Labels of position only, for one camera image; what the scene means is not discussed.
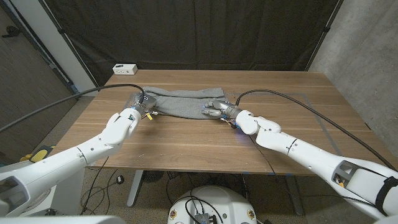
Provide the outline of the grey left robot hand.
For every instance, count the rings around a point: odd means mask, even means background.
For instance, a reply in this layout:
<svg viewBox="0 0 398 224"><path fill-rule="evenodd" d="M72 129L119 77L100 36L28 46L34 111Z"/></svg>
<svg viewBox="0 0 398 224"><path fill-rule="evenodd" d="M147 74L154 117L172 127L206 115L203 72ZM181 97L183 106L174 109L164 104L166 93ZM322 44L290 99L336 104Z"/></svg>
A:
<svg viewBox="0 0 398 224"><path fill-rule="evenodd" d="M134 95L131 108L138 111L141 115L144 115L153 108L156 102L156 99L150 95L145 95L142 103L139 102L140 100L141 94Z"/></svg>

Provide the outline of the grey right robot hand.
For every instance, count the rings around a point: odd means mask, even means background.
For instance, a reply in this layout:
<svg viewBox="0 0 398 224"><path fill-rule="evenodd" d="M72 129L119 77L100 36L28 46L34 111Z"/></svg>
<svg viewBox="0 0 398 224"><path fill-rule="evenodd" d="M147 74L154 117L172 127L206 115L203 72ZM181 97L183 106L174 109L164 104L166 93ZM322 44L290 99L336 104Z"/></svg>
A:
<svg viewBox="0 0 398 224"><path fill-rule="evenodd" d="M219 118L223 115L229 118L236 118L236 109L237 107L228 101L214 100L208 102L201 109L201 113Z"/></svg>

